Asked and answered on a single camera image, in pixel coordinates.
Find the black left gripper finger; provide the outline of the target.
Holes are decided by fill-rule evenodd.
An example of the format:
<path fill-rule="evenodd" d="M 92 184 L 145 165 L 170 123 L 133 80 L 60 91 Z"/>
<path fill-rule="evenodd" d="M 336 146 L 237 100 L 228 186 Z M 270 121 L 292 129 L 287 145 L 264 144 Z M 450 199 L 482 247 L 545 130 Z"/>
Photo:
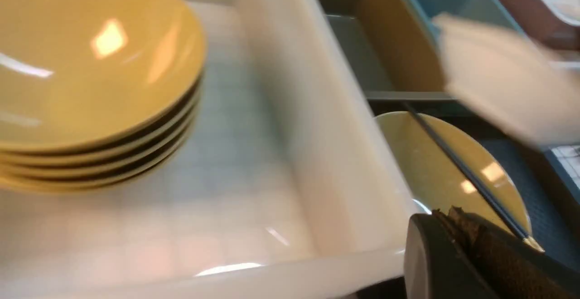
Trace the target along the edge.
<path fill-rule="evenodd" d="M 404 282 L 409 299 L 577 299 L 579 273 L 475 213 L 414 214 Z"/>

